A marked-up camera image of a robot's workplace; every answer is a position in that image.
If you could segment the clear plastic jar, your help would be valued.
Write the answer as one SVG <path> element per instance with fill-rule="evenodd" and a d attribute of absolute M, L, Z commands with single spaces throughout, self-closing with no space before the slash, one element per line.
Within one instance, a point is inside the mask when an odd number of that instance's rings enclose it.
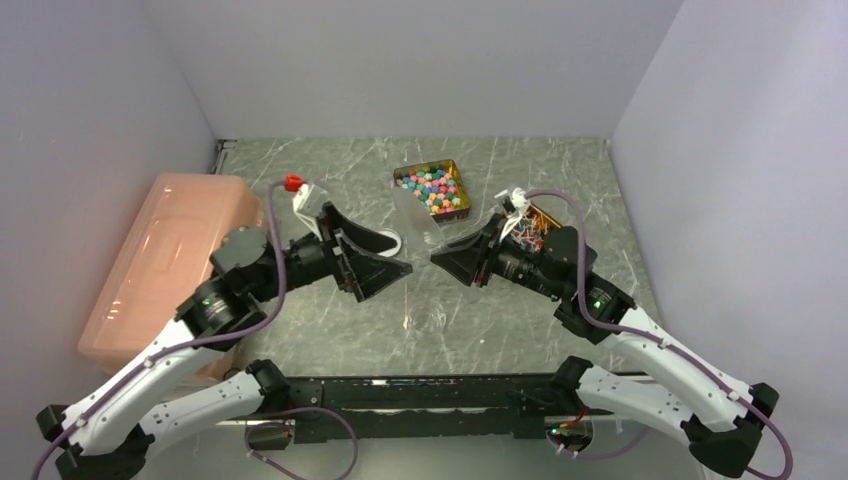
<path fill-rule="evenodd" d="M 446 324 L 447 315 L 440 302 L 417 300 L 407 308 L 403 327 L 415 338 L 434 338 L 444 333 Z"/>

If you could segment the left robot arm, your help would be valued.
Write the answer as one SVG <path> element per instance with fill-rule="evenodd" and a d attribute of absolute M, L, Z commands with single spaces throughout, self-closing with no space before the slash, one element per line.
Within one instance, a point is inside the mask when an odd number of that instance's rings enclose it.
<path fill-rule="evenodd" d="M 408 263 L 388 256 L 395 239 L 349 221 L 333 204 L 323 204 L 315 219 L 316 231 L 288 246 L 276 226 L 230 231 L 211 255 L 211 277 L 147 347 L 85 398 L 38 413 L 61 478 L 130 479 L 162 450 L 220 421 L 297 412 L 288 380 L 270 360 L 178 399 L 170 393 L 266 327 L 273 319 L 266 302 L 281 308 L 288 292 L 327 277 L 365 301 L 411 273 Z"/>

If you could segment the gold tin of star candies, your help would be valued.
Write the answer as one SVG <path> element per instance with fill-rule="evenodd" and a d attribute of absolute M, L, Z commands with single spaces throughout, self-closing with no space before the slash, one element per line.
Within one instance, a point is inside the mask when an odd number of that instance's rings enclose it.
<path fill-rule="evenodd" d="M 464 220 L 471 201 L 453 159 L 401 166 L 392 171 L 393 183 L 410 191 L 437 224 Z"/>

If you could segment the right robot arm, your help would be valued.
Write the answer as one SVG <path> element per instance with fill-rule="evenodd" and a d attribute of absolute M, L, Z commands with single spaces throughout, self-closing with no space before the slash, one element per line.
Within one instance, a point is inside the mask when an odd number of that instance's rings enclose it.
<path fill-rule="evenodd" d="M 574 227 L 551 228 L 535 251 L 512 237 L 513 223 L 494 215 L 477 233 L 431 254 L 431 262 L 468 286 L 493 276 L 558 301 L 554 316 L 573 335 L 629 360 L 655 382 L 624 380 L 568 358 L 551 388 L 557 411 L 589 407 L 622 414 L 661 431 L 688 448 L 704 467 L 726 478 L 754 474 L 751 466 L 778 392 L 749 385 L 702 359 L 659 326 L 634 299 L 595 274 L 595 252 Z"/>

